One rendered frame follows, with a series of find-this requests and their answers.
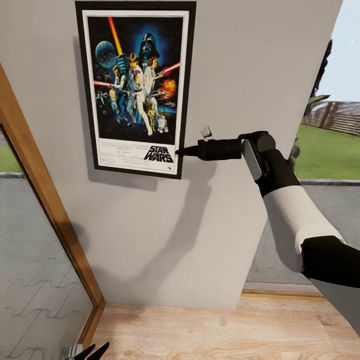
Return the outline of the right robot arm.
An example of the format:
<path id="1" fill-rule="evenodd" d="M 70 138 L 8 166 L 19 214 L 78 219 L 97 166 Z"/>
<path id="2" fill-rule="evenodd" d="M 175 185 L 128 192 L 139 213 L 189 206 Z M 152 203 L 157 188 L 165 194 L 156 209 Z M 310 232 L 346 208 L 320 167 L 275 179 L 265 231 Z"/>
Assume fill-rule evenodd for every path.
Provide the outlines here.
<path id="1" fill-rule="evenodd" d="M 292 162 L 276 149 L 268 131 L 216 140 L 210 125 L 197 146 L 177 155 L 203 161 L 241 159 L 259 186 L 280 259 L 302 273 L 360 333 L 360 250 L 348 246 L 312 202 L 294 174 Z"/>

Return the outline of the poster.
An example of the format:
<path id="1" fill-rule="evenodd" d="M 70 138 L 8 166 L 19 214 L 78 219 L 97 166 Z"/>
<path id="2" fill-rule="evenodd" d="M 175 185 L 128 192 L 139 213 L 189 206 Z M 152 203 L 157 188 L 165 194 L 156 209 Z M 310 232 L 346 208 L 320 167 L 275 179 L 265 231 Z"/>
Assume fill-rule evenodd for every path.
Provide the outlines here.
<path id="1" fill-rule="evenodd" d="M 96 169 L 180 180 L 196 1 L 76 1 Z"/>

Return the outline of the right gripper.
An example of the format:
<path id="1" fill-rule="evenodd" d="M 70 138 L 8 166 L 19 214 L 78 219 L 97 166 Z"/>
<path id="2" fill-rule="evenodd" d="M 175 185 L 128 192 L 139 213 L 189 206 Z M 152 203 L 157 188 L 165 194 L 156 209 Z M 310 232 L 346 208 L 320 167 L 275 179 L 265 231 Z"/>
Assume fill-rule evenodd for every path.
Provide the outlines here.
<path id="1" fill-rule="evenodd" d="M 197 141 L 197 146 L 176 150 L 177 155 L 196 156 L 203 161 L 226 161 L 227 139 Z"/>

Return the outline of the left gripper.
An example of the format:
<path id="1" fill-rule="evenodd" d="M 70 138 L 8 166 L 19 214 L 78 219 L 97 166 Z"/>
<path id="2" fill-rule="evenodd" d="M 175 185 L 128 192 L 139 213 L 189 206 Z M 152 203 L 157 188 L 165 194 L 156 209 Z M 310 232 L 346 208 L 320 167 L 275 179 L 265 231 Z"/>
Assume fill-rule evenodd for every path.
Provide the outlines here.
<path id="1" fill-rule="evenodd" d="M 87 358 L 87 360 L 100 360 L 103 354 L 106 352 L 108 347 L 110 346 L 110 343 L 107 342 L 104 346 L 102 346 L 100 349 L 98 349 L 96 352 L 94 352 L 91 356 Z M 85 360 L 85 358 L 92 352 L 92 350 L 96 347 L 95 343 L 76 355 L 74 357 L 74 360 Z"/>

